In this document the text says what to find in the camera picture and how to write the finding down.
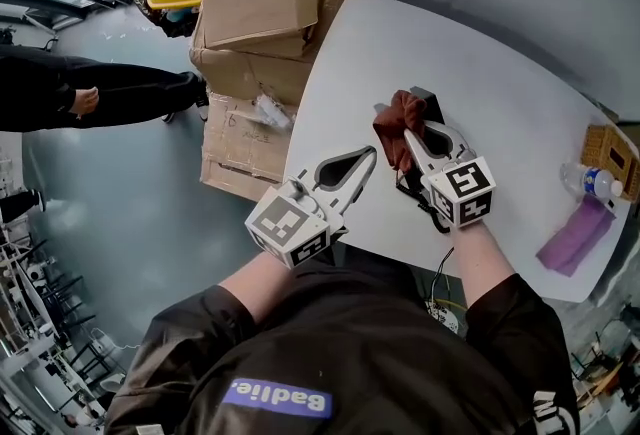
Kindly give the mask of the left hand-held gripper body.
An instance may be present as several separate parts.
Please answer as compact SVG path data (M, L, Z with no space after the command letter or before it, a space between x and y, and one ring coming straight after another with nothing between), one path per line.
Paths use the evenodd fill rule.
M245 221L260 249L293 269L330 248L347 233L338 191L346 175L307 169L270 187Z

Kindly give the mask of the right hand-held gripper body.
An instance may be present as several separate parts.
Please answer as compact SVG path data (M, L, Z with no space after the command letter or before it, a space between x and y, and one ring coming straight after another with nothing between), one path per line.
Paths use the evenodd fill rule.
M496 182L485 158L473 150L455 157L422 150L421 173L430 205L449 226L462 228L490 213Z

